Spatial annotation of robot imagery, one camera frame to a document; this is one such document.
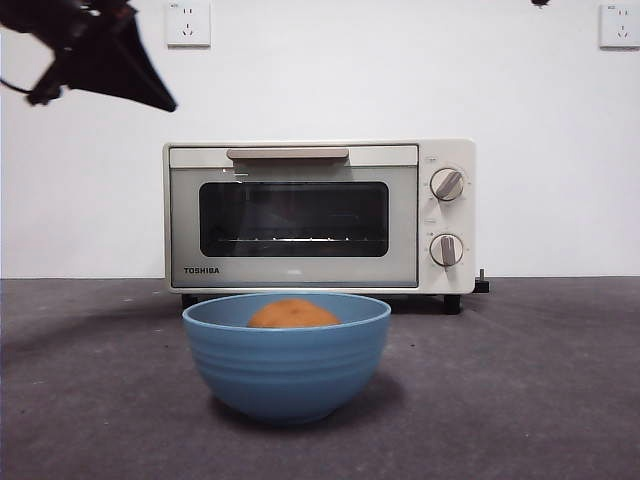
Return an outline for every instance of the oven control panel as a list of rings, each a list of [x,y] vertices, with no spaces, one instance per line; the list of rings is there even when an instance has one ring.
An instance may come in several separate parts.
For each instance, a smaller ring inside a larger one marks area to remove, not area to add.
[[[475,286],[475,144],[420,142],[420,289],[464,294]]]

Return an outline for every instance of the power cord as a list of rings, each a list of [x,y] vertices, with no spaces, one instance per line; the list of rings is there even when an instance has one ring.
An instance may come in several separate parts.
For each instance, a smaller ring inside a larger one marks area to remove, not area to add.
[[[0,78],[0,83],[5,87],[10,88],[11,90],[15,90],[16,92],[27,93],[27,94],[31,93],[31,90],[25,90],[24,88],[16,87],[15,85],[10,84],[9,82],[7,82],[2,78]]]

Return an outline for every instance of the oven handle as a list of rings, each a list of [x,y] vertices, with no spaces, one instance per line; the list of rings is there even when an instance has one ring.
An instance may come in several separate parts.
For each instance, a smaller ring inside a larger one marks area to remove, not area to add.
[[[230,148],[231,160],[346,160],[349,149],[343,147],[316,148]]]

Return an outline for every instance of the toshiba logo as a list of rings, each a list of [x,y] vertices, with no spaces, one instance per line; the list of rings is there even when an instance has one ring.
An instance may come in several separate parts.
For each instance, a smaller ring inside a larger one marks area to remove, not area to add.
[[[191,275],[210,275],[220,273],[220,269],[218,267],[184,267],[184,273]]]

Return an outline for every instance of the control knob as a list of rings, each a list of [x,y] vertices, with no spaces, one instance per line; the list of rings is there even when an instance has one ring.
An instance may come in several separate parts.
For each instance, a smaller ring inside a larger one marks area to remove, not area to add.
[[[438,170],[431,177],[431,191],[438,200],[450,202],[462,194],[464,178],[462,173],[453,168]]]
[[[462,241],[455,235],[438,235],[431,242],[429,251],[438,265],[451,267],[462,260]]]

